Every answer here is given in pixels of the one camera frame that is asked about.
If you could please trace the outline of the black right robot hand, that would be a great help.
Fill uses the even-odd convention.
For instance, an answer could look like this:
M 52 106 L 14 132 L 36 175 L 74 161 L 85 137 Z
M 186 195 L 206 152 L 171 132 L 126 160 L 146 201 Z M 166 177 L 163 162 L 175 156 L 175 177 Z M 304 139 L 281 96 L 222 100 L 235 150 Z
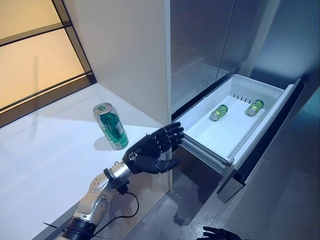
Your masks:
M 199 240 L 242 240 L 237 234 L 223 228 L 204 226 L 203 237 Z

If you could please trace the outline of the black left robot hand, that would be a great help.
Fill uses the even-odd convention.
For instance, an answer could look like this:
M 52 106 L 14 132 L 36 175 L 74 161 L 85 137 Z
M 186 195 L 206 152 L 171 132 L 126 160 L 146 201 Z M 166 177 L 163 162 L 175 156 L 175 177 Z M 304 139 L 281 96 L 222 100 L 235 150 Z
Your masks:
M 134 175 L 142 172 L 149 174 L 168 172 L 175 168 L 180 160 L 178 158 L 160 160 L 159 157 L 182 144 L 182 139 L 185 137 L 183 131 L 181 123 L 174 122 L 151 134 L 146 134 L 125 152 L 122 160 Z

